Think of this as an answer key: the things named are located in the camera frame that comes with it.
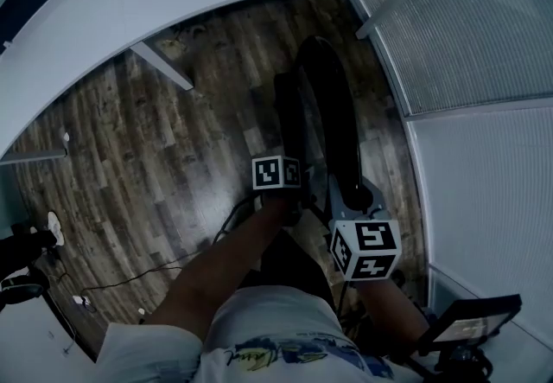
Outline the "black folding chair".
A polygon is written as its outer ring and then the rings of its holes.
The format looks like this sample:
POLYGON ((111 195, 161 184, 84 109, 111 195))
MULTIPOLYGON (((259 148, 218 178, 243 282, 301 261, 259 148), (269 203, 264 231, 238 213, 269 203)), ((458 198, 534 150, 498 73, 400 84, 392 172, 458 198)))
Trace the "black folding chair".
POLYGON ((364 213, 375 199, 362 184, 353 97, 338 55, 329 41, 320 36, 305 39, 292 69, 274 77, 284 155, 299 162, 301 178, 305 180, 308 136, 300 94, 302 81, 312 90, 321 118, 327 173, 337 182, 346 209, 364 213))

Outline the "black body-worn monitor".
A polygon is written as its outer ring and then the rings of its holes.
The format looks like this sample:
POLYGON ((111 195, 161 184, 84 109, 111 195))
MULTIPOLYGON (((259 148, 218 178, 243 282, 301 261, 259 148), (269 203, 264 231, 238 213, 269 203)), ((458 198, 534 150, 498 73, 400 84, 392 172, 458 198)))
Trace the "black body-worn monitor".
POLYGON ((427 355, 459 346, 479 346, 496 336, 522 308, 519 294, 454 301, 417 343, 417 352, 427 355))

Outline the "person's right forearm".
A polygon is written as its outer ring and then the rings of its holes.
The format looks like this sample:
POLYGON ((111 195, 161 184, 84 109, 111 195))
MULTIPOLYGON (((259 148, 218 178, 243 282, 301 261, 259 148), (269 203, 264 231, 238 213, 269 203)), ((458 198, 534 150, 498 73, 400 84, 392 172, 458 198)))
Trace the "person's right forearm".
POLYGON ((416 345, 429 329, 423 313, 390 279, 358 281, 355 288, 376 330, 393 344, 416 345))

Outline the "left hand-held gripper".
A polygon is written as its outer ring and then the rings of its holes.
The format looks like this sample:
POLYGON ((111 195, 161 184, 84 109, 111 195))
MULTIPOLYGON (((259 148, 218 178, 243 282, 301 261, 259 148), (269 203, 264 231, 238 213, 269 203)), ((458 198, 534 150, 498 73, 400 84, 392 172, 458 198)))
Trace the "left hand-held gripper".
POLYGON ((311 168, 290 156, 265 156, 251 161, 253 190, 259 193, 261 206, 267 200, 283 197, 292 203, 285 226, 295 226, 303 209, 311 202, 311 168))

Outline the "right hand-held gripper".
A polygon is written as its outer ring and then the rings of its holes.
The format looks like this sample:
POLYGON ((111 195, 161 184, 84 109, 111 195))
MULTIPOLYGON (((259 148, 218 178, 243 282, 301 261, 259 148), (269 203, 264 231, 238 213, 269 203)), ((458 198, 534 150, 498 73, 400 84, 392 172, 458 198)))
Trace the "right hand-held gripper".
POLYGON ((375 281, 388 278, 400 258, 398 221, 385 208, 380 189, 361 177, 362 210, 353 211, 343 201, 334 175, 328 177, 331 209, 328 251, 334 269, 349 282, 375 281))

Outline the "person's white printed t-shirt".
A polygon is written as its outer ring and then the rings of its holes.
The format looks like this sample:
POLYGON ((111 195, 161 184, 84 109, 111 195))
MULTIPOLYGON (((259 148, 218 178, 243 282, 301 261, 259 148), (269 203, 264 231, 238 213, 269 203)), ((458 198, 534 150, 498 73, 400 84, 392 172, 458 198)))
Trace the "person's white printed t-shirt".
POLYGON ((109 326, 94 383, 422 383, 363 354, 330 306, 286 286, 237 290, 207 338, 163 325, 109 326))

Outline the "person's left forearm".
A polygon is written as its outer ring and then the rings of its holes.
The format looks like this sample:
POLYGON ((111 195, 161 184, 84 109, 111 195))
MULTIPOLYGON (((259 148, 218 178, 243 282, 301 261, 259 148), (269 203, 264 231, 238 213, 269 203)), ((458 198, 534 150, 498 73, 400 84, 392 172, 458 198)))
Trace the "person's left forearm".
POLYGON ((184 329, 204 340, 219 308, 283 228, 294 202, 271 196, 221 241, 188 262, 146 325, 184 329))

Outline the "black monitor mount rig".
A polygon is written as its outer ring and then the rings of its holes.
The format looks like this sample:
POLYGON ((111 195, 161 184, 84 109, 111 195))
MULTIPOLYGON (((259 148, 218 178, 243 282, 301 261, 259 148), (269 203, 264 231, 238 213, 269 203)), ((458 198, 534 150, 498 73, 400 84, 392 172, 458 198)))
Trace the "black monitor mount rig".
POLYGON ((413 358, 406 363, 423 377, 423 383, 491 383, 493 374, 493 364, 476 346, 442 349, 433 371, 413 358))

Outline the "person's black trousers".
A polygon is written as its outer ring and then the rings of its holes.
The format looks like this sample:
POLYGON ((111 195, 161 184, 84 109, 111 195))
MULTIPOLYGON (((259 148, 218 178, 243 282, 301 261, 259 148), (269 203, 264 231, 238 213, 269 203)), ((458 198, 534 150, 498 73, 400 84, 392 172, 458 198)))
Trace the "person's black trousers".
POLYGON ((284 230, 264 251, 259 271, 251 270, 249 285, 288 286, 324 300, 335 311, 334 297, 319 264, 284 230))

